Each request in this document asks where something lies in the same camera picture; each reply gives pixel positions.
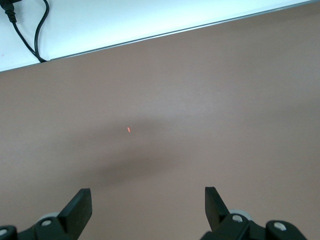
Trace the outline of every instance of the silver bolt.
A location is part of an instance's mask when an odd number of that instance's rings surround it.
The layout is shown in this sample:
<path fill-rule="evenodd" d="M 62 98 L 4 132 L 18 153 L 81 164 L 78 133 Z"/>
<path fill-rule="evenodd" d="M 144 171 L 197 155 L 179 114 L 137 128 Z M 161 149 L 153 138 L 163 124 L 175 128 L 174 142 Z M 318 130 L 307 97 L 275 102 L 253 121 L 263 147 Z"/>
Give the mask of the silver bolt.
<path fill-rule="evenodd" d="M 232 220 L 235 221 L 235 222 L 238 222 L 238 223 L 242 223 L 243 222 L 242 217 L 240 217 L 239 215 L 233 215 L 232 216 Z"/>
<path fill-rule="evenodd" d="M 273 226 L 274 226 L 276 229 L 280 230 L 280 231 L 285 231 L 285 230 L 287 230 L 286 226 L 283 225 L 281 222 L 278 222 L 278 221 L 275 222 L 275 223 L 273 224 Z"/>
<path fill-rule="evenodd" d="M 0 236 L 5 235 L 8 232 L 7 229 L 1 229 L 0 230 Z"/>
<path fill-rule="evenodd" d="M 51 220 L 45 220 L 41 223 L 41 226 L 48 226 L 49 224 L 51 224 Z"/>

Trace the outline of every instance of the black plug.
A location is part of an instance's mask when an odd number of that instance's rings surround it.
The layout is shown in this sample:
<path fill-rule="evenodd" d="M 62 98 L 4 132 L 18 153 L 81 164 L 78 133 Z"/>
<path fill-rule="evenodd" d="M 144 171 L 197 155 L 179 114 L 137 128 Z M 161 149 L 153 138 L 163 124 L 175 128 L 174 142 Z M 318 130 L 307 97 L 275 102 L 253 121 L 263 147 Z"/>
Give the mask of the black plug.
<path fill-rule="evenodd" d="M 21 0 L 0 0 L 0 6 L 4 9 L 5 14 L 8 15 L 9 21 L 11 23 L 16 23 L 17 19 L 15 16 L 15 7 L 13 3 L 19 2 Z"/>

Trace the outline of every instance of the brown surface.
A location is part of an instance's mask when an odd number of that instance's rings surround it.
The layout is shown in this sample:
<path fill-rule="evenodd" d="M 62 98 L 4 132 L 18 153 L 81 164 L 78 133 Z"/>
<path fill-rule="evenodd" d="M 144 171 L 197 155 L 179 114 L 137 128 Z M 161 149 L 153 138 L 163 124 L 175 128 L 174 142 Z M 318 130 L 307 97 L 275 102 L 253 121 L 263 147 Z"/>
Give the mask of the brown surface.
<path fill-rule="evenodd" d="M 0 73 L 0 225 L 90 187 L 81 240 L 198 240 L 215 186 L 319 239 L 319 8 Z"/>

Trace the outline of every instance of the black cable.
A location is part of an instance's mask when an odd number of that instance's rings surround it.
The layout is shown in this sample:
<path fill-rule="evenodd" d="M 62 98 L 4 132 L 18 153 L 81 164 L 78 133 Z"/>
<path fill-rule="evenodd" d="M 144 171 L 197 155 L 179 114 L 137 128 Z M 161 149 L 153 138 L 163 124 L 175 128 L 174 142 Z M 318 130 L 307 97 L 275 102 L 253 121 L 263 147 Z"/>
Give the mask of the black cable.
<path fill-rule="evenodd" d="M 28 42 L 25 40 L 24 36 L 21 34 L 21 32 L 19 31 L 17 24 L 15 22 L 12 23 L 13 27 L 16 31 L 16 33 L 19 35 L 19 37 L 21 38 L 22 42 L 24 43 L 24 45 L 29 49 L 29 51 L 40 61 L 40 63 L 44 63 L 46 62 L 46 60 L 44 60 L 42 57 L 40 57 L 28 44 Z"/>
<path fill-rule="evenodd" d="M 40 32 L 40 29 L 41 29 L 42 25 L 44 24 L 48 14 L 49 14 L 49 11 L 50 11 L 49 3 L 47 2 L 47 0 L 43 0 L 43 1 L 45 4 L 45 12 L 43 14 L 41 21 L 38 24 L 38 27 L 35 30 L 35 35 L 34 35 L 34 50 L 38 56 L 39 56 L 39 49 L 38 49 L 39 32 Z"/>

